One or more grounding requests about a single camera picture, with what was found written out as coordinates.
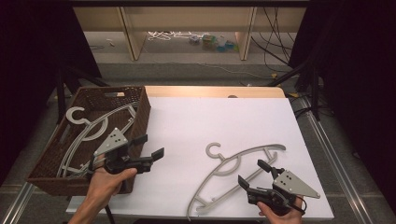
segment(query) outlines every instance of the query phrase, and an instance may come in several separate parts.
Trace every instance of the aluminum rail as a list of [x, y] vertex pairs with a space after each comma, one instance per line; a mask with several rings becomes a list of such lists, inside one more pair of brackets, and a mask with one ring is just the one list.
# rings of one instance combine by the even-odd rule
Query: aluminum rail
[[[306, 99], [306, 97], [301, 101], [303, 107], [309, 107], [310, 103]], [[370, 218], [370, 215], [367, 211], [367, 207], [362, 200], [361, 196], [359, 195], [358, 191], [356, 190], [355, 186], [353, 185], [349, 175], [347, 174], [347, 170], [344, 167], [343, 163], [341, 163], [340, 159], [332, 143], [327, 136], [326, 132], [323, 129], [320, 121], [315, 119], [315, 116], [312, 114], [311, 111], [307, 113], [309, 122], [312, 125], [312, 128], [315, 131], [315, 134], [318, 137], [318, 140], [323, 148], [326, 157], [334, 170], [334, 174], [340, 183], [341, 188], [343, 189], [349, 204], [355, 213], [355, 216], [360, 224], [371, 224], [374, 223]]]

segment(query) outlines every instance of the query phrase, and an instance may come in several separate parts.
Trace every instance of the white cable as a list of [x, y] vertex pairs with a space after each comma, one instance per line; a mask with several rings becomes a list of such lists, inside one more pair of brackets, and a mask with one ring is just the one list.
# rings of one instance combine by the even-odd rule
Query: white cable
[[[158, 62], [158, 61], [156, 61], [156, 60], [154, 60], [154, 59], [152, 59], [152, 61], [154, 61], [155, 63], [178, 63], [178, 62], [173, 62], [173, 61], [169, 61], [169, 62]], [[252, 74], [252, 73], [249, 73], [249, 72], [234, 72], [234, 71], [230, 71], [230, 70], [227, 70], [226, 68], [223, 68], [223, 67], [220, 67], [220, 66], [216, 66], [216, 65], [208, 65], [208, 64], [205, 64], [205, 63], [194, 63], [194, 64], [198, 64], [198, 65], [205, 66], [205, 67], [219, 68], [219, 69], [222, 69], [222, 70], [224, 70], [224, 71], [226, 71], [226, 72], [228, 72], [228, 73], [231, 73], [231, 74], [247, 74], [247, 75], [250, 75], [250, 76], [253, 76], [253, 77], [259, 77], [259, 78], [264, 78], [264, 79], [273, 79], [272, 77], [261, 77], [261, 76], [259, 76], [259, 75], [255, 75], [255, 74]]]

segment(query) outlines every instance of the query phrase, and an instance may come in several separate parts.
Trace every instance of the cable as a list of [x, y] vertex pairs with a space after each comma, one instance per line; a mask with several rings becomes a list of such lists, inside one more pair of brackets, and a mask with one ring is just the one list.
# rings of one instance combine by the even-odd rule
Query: cable
[[[149, 53], [144, 47], [143, 47], [143, 50], [146, 53]], [[178, 62], [172, 62], [172, 61], [169, 61], [169, 62], [158, 62], [158, 61], [153, 60], [153, 59], [152, 59], [152, 61], [154, 61], [155, 63], [178, 63]], [[201, 65], [201, 66], [204, 66], [204, 67], [219, 68], [219, 69], [222, 69], [222, 70], [224, 70], [224, 71], [226, 71], [228, 73], [231, 73], [231, 74], [247, 74], [247, 75], [250, 75], [250, 76], [253, 76], [253, 77], [259, 77], [259, 78], [263, 78], [263, 79], [273, 79], [272, 77], [261, 77], [259, 75], [255, 75], [255, 74], [252, 74], [252, 73], [249, 73], [249, 72], [234, 72], [234, 71], [230, 71], [230, 70], [228, 70], [226, 68], [223, 68], [223, 67], [220, 67], [220, 66], [216, 66], [216, 65], [208, 65], [208, 64], [205, 64], [205, 63], [195, 63], [195, 64], [198, 64], [198, 65]]]
[[268, 49], [264, 48], [263, 46], [261, 46], [259, 43], [257, 43], [257, 41], [251, 37], [251, 39], [253, 40], [253, 42], [262, 50], [264, 50], [266, 53], [271, 54], [271, 56], [273, 56], [274, 58], [280, 60], [283, 64], [288, 65], [288, 63], [286, 61], [284, 61], [283, 59], [277, 57], [274, 53], [272, 53], [271, 51], [269, 51]]
[[263, 8], [263, 10], [264, 10], [264, 13], [265, 13], [265, 16], [266, 16], [268, 22], [269, 22], [270, 25], [271, 25], [271, 29], [272, 29], [272, 33], [271, 33], [271, 34], [275, 34], [277, 40], [278, 40], [279, 43], [280, 43], [280, 46], [282, 47], [282, 51], [283, 51], [283, 53], [284, 53], [284, 55], [285, 55], [285, 58], [286, 58], [286, 59], [289, 59], [290, 56], [289, 56], [289, 54], [286, 52], [285, 46], [283, 45], [282, 39], [281, 39], [281, 37], [280, 37], [279, 24], [278, 24], [278, 22], [277, 22], [277, 11], [278, 11], [278, 7], [275, 7], [275, 8], [274, 8], [274, 10], [275, 10], [275, 20], [274, 20], [274, 24], [271, 22], [271, 19], [269, 18], [268, 13], [267, 13], [265, 7]]
[[272, 45], [272, 46], [276, 46], [276, 47], [280, 47], [280, 48], [285, 48], [285, 49], [291, 49], [291, 48], [288, 48], [288, 47], [284, 47], [284, 46], [281, 46], [281, 45], [278, 45], [278, 44], [271, 43], [270, 41], [268, 41], [267, 39], [265, 39], [264, 36], [262, 36], [262, 33], [259, 33], [259, 35], [262, 37], [262, 40], [263, 40], [263, 41], [265, 41], [266, 43], [268, 43], [268, 44], [270, 44], [270, 45]]
[[294, 43], [294, 39], [293, 39], [293, 37], [291, 37], [290, 33], [288, 33], [288, 36], [290, 37], [291, 41], [293, 41], [293, 43]]
[[271, 54], [273, 57], [277, 58], [278, 60], [280, 60], [280, 61], [281, 61], [282, 63], [284, 63], [285, 65], [288, 65], [288, 64], [287, 64], [285, 61], [283, 61], [282, 59], [280, 59], [279, 57], [277, 57], [274, 53], [272, 53], [272, 52], [269, 51], [268, 49], [265, 49], [263, 46], [261, 46], [259, 43], [257, 43], [257, 41], [256, 41], [253, 37], [251, 37], [251, 40], [253, 40], [253, 42], [257, 45], [257, 47], [259, 47], [260, 49], [264, 50], [264, 65], [265, 65], [268, 69], [270, 69], [270, 70], [272, 70], [272, 71], [275, 71], [275, 72], [281, 72], [281, 73], [287, 73], [287, 72], [288, 72], [288, 71], [276, 70], [276, 69], [270, 67], [270, 66], [268, 65], [267, 61], [266, 61], [266, 53]]

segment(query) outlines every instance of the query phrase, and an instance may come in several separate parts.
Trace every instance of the floor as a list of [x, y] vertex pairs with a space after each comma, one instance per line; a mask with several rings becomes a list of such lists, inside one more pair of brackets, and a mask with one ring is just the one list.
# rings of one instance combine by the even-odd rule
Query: floor
[[[210, 33], [234, 42], [233, 34]], [[112, 85], [204, 85], [204, 86], [263, 86], [281, 76], [290, 68], [280, 63], [275, 57], [264, 54], [255, 43], [250, 44], [246, 61], [239, 60], [235, 49], [219, 52], [216, 48], [205, 49], [202, 45], [192, 45], [190, 34], [176, 33], [149, 40], [138, 61], [130, 60], [122, 33], [86, 33], [92, 46], [92, 53], [103, 75], [103, 81]], [[270, 34], [255, 34], [254, 39], [263, 47], [264, 38]], [[292, 47], [295, 34], [281, 33], [282, 44]], [[268, 45], [268, 50], [282, 60], [288, 58], [282, 48]], [[297, 77], [292, 77], [281, 84], [287, 94], [294, 94], [293, 84]], [[82, 80], [84, 85], [91, 85]], [[386, 200], [368, 174], [353, 147], [332, 114], [326, 107], [325, 92], [321, 91], [319, 110], [320, 122], [312, 114], [302, 110], [309, 107], [309, 92], [300, 92], [299, 97], [290, 97], [290, 104], [296, 111], [296, 118], [303, 134], [311, 159], [315, 165], [326, 197], [332, 207], [334, 219], [315, 222], [306, 220], [304, 223], [396, 223], [396, 217], [390, 210]], [[57, 98], [55, 93], [48, 100], [48, 107], [43, 111], [36, 131], [31, 136], [27, 147], [21, 152], [8, 177], [0, 188], [0, 217], [4, 223], [64, 223], [71, 217], [66, 214], [68, 205], [66, 197], [53, 197], [40, 189], [34, 188], [27, 195], [26, 204], [19, 207], [22, 213], [7, 217], [18, 195], [27, 188], [25, 178], [35, 166], [39, 155], [49, 141], [57, 120]], [[352, 188], [356, 194], [348, 192]], [[362, 205], [353, 204], [357, 200]], [[360, 214], [361, 207], [367, 215]], [[128, 217], [116, 217], [117, 223], [157, 223], [154, 220], [135, 221]], [[184, 220], [163, 220], [161, 223], [184, 223]], [[108, 223], [107, 217], [99, 216], [95, 223]]]

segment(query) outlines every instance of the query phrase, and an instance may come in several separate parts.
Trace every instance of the black cable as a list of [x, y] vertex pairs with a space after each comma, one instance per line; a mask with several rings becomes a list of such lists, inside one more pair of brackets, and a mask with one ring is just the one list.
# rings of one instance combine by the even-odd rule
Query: black cable
[[282, 39], [281, 39], [281, 37], [280, 37], [280, 32], [279, 32], [279, 24], [278, 24], [278, 22], [277, 22], [277, 11], [278, 11], [278, 7], [275, 7], [275, 20], [274, 20], [274, 24], [272, 24], [271, 19], [269, 18], [268, 13], [267, 13], [265, 7], [264, 7], [263, 9], [264, 9], [264, 13], [265, 13], [266, 18], [267, 18], [268, 22], [269, 22], [270, 25], [271, 25], [272, 33], [275, 34], [277, 40], [279, 41], [280, 45], [282, 46], [282, 51], [283, 51], [283, 54], [285, 55], [285, 58], [288, 59], [288, 57], [290, 57], [290, 56], [289, 56], [289, 54], [286, 52], [285, 47], [284, 47], [284, 45], [283, 45], [283, 43], [282, 43]]
[[257, 41], [256, 41], [253, 37], [251, 37], [251, 39], [253, 40], [253, 42], [254, 42], [260, 49], [262, 49], [262, 50], [264, 50], [265, 52], [271, 54], [271, 56], [277, 58], [277, 59], [280, 60], [283, 64], [288, 65], [288, 63], [285, 62], [283, 59], [277, 57], [274, 53], [272, 53], [272, 52], [269, 51], [268, 49], [265, 49], [263, 46], [261, 46], [259, 43], [257, 43]]
[[108, 217], [108, 220], [110, 221], [110, 223], [115, 224], [116, 221], [114, 221], [113, 214], [111, 214], [110, 207], [108, 205], [106, 205], [105, 210], [106, 210], [106, 214], [107, 214], [107, 217]]
[[262, 40], [263, 40], [263, 41], [265, 41], [266, 43], [268, 43], [268, 44], [270, 44], [270, 45], [272, 45], [272, 46], [276, 46], [276, 47], [280, 47], [280, 48], [285, 48], [285, 49], [291, 49], [291, 48], [288, 48], [288, 47], [282, 47], [281, 45], [271, 43], [270, 41], [268, 41], [267, 39], [265, 39], [264, 36], [262, 36], [262, 33], [259, 33], [259, 35], [262, 37]]
[[288, 36], [290, 37], [291, 41], [293, 41], [293, 43], [294, 43], [294, 39], [293, 39], [293, 37], [291, 37], [290, 33], [288, 33]]

